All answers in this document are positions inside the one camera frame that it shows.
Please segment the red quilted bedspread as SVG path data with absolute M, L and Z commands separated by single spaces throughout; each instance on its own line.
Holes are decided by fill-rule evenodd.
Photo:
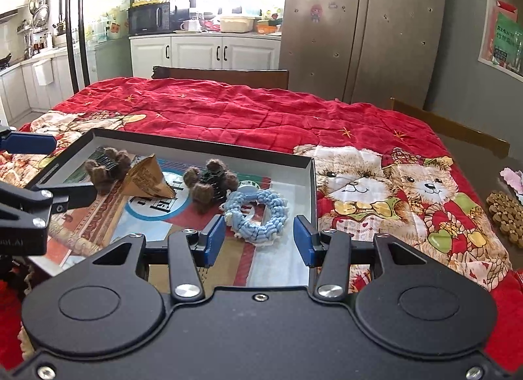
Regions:
M 315 160 L 319 224 L 371 240 L 392 233 L 485 286 L 498 321 L 488 354 L 522 363 L 522 279 L 470 184 L 464 163 L 423 121 L 289 90 L 216 81 L 116 78 L 95 83 L 25 132 L 60 150 L 93 128 L 212 141 Z

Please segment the brown beaded trivet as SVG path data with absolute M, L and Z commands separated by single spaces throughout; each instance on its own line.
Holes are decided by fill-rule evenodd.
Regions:
M 492 192 L 486 199 L 488 212 L 494 224 L 513 245 L 523 247 L 522 205 L 503 192 Z

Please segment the brown wooden chair back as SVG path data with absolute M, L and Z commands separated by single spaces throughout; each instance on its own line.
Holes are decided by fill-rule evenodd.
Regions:
M 286 70 L 224 70 L 154 66 L 152 79 L 218 81 L 229 85 L 244 85 L 253 89 L 281 89 L 289 86 Z
M 503 139 L 471 129 L 453 120 L 448 120 L 440 115 L 434 114 L 433 112 L 427 112 L 423 109 L 408 105 L 394 97 L 390 98 L 390 104 L 393 111 L 401 112 L 412 118 L 422 120 L 438 134 L 487 149 L 499 159 L 504 159 L 509 156 L 510 144 Z

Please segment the gold triangular snack packet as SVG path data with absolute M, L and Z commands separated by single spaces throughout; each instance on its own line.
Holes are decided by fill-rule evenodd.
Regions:
M 128 170 L 122 182 L 122 195 L 139 198 L 173 199 L 175 190 L 167 183 L 154 154 Z

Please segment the black shallow box tray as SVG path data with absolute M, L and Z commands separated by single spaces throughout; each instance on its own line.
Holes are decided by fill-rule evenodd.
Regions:
M 301 260 L 294 243 L 293 223 L 297 215 L 316 221 L 315 172 L 311 158 L 174 137 L 93 129 L 52 160 L 29 182 L 29 187 L 88 181 L 84 162 L 96 158 L 106 147 L 127 151 L 131 165 L 152 154 L 157 160 L 191 164 L 199 169 L 204 169 L 208 160 L 218 159 L 235 175 L 240 172 L 268 176 L 270 189 L 287 200 L 288 219 L 282 236 L 273 245 L 254 246 L 253 262 L 244 286 L 295 286 L 309 281 L 309 268 Z

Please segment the printed paper in tray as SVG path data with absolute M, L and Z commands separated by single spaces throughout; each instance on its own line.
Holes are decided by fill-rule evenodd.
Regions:
M 70 209 L 53 215 L 48 238 L 47 253 L 34 258 L 50 276 L 60 274 L 83 261 L 95 251 L 102 250 L 120 237 L 130 233 L 143 233 L 148 244 L 158 243 L 170 233 L 184 228 L 203 230 L 214 215 L 220 214 L 215 205 L 204 215 L 192 204 L 189 190 L 183 183 L 183 173 L 191 164 L 158 160 L 164 178 L 174 188 L 174 199 L 140 198 L 122 195 L 122 183 L 116 182 L 112 190 L 97 196 L 84 208 Z M 248 187 L 256 190 L 270 188 L 268 176 L 237 172 L 239 190 Z M 221 251 L 210 268 L 198 268 L 206 291 L 217 285 L 244 286 L 254 257 L 254 246 L 226 229 Z

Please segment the white kitchen cabinet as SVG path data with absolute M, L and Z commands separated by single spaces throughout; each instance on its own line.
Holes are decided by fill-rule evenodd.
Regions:
M 278 35 L 175 33 L 131 36 L 133 75 L 150 78 L 155 66 L 208 70 L 278 70 Z

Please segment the light blue knitted scrunchie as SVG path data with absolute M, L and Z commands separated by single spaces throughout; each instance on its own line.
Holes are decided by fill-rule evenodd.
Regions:
M 287 200 L 271 189 L 240 186 L 220 207 L 236 238 L 254 246 L 273 245 L 288 219 Z

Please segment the stainless steel refrigerator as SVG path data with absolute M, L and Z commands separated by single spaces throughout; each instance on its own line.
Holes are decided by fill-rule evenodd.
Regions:
M 423 107 L 445 0 L 285 0 L 279 66 L 326 100 Z

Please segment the brown furry hair claw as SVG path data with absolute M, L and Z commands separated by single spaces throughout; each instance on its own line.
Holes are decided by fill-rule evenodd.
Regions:
M 113 184 L 122 181 L 128 174 L 131 157 L 125 150 L 106 147 L 96 158 L 87 159 L 83 166 L 97 193 L 105 196 L 110 193 Z
M 224 203 L 229 193 L 239 187 L 239 179 L 218 159 L 207 161 L 204 169 L 190 166 L 183 173 L 183 182 L 197 212 L 201 215 L 213 206 Z

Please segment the black microwave oven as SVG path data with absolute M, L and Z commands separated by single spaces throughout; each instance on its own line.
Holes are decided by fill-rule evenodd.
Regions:
M 158 2 L 128 8 L 128 32 L 131 35 L 167 33 L 171 29 L 170 2 Z

